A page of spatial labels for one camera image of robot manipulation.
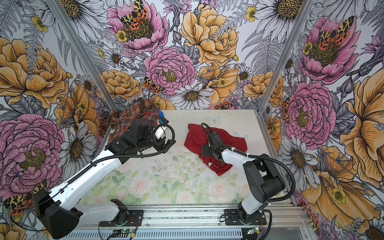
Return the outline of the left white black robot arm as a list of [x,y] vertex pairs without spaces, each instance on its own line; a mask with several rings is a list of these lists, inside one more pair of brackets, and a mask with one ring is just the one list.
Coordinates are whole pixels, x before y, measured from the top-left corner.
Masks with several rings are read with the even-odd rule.
[[80,205],[83,195],[110,172],[130,159],[149,158],[166,153],[175,144],[176,134],[162,117],[153,122],[136,119],[129,129],[74,176],[50,191],[34,195],[36,215],[51,237],[61,239],[76,227],[106,222],[123,226],[129,221],[127,207],[117,199],[102,204]]

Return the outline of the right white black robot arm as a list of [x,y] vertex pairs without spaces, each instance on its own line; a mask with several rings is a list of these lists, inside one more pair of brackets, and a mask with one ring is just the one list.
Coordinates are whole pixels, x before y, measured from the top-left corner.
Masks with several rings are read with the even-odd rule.
[[250,194],[238,205],[238,215],[242,223],[251,219],[286,188],[280,172],[268,155],[252,156],[235,148],[209,142],[202,146],[203,157],[213,157],[215,162],[229,164],[244,170]]

